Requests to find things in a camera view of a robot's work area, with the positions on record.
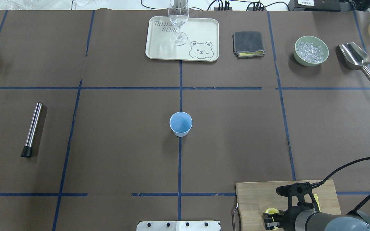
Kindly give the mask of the clear wine glass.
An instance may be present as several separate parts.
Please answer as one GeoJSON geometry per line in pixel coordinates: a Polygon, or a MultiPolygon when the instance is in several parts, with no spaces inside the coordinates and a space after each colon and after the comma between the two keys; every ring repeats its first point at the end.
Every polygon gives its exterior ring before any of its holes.
{"type": "Polygon", "coordinates": [[[186,44],[188,37],[182,31],[181,27],[186,24],[189,19],[189,5],[187,0],[170,0],[168,15],[171,23],[178,29],[172,35],[171,41],[177,46],[186,44]]]}

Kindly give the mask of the wooden cutting board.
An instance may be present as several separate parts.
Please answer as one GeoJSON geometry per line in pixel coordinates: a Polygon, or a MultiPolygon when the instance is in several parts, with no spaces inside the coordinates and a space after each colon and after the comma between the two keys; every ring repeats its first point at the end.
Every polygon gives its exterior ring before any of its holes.
{"type": "MultiPolygon", "coordinates": [[[[276,188],[297,181],[242,182],[235,184],[236,206],[233,210],[233,229],[241,231],[264,231],[262,215],[269,208],[287,210],[288,198],[276,193],[276,188]]],[[[324,213],[341,215],[333,180],[313,189],[318,196],[320,210],[324,213]]]]}

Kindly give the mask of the green bowl of ice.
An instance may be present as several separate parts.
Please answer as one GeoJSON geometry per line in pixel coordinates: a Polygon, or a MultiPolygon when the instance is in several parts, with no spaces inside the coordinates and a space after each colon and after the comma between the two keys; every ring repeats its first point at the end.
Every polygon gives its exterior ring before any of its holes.
{"type": "Polygon", "coordinates": [[[319,38],[302,36],[295,42],[293,54],[300,65],[314,67],[328,59],[329,49],[319,38]]]}

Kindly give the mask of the grey folded cloth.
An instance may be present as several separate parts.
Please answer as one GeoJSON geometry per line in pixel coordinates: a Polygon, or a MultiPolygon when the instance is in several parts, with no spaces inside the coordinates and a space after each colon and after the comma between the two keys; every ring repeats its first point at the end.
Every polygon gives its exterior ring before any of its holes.
{"type": "Polygon", "coordinates": [[[262,33],[238,31],[233,33],[233,52],[239,58],[262,57],[265,55],[262,33]]]}

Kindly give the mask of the cream bear tray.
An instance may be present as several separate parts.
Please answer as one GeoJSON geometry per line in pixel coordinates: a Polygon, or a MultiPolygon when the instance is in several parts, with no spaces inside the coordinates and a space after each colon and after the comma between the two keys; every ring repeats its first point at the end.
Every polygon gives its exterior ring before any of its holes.
{"type": "Polygon", "coordinates": [[[189,18],[179,28],[169,17],[149,20],[145,54],[150,59],[213,62],[220,55],[219,22],[212,18],[189,18]]]}

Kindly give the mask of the steel muddler black tip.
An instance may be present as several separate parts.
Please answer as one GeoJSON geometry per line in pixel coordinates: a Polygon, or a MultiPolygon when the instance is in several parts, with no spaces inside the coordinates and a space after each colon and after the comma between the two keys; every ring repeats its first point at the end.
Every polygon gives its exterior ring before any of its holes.
{"type": "Polygon", "coordinates": [[[41,102],[37,102],[35,109],[33,111],[31,124],[28,130],[27,138],[25,141],[25,145],[22,149],[21,157],[22,158],[30,158],[32,157],[32,149],[33,149],[33,143],[35,140],[35,134],[37,131],[37,126],[40,119],[40,114],[43,108],[43,104],[41,102]]]}

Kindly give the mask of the light blue plastic cup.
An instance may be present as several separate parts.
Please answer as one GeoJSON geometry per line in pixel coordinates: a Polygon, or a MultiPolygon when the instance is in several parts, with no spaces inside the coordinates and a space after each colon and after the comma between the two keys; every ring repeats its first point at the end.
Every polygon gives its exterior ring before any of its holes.
{"type": "Polygon", "coordinates": [[[169,119],[169,127],[177,137],[186,136],[192,126],[193,120],[186,112],[176,112],[169,119]]]}

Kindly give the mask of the yellow lemon half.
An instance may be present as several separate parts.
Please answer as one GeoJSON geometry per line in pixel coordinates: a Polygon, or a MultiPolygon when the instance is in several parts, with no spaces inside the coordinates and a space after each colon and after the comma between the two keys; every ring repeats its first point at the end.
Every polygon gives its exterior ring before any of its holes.
{"type": "Polygon", "coordinates": [[[279,210],[275,208],[268,208],[262,215],[262,220],[263,220],[263,226],[265,230],[270,231],[270,230],[277,230],[279,223],[275,221],[273,215],[278,214],[279,210]]]}

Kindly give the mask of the steel ice scoop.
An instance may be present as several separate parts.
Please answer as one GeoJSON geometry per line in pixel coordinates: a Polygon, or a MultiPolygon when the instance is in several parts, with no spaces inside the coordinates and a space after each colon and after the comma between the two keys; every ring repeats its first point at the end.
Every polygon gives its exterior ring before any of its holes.
{"type": "Polygon", "coordinates": [[[361,70],[370,82],[369,55],[354,42],[339,44],[338,48],[344,57],[346,66],[351,70],[361,70]]]}

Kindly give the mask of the yellow plastic knife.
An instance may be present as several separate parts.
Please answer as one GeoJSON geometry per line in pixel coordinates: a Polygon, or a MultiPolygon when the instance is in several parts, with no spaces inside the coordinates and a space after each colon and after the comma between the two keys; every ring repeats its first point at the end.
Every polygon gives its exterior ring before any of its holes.
{"type": "Polygon", "coordinates": [[[317,209],[315,208],[316,211],[320,212],[320,203],[319,203],[319,199],[318,199],[318,195],[316,193],[313,194],[313,197],[317,203],[317,209]]]}

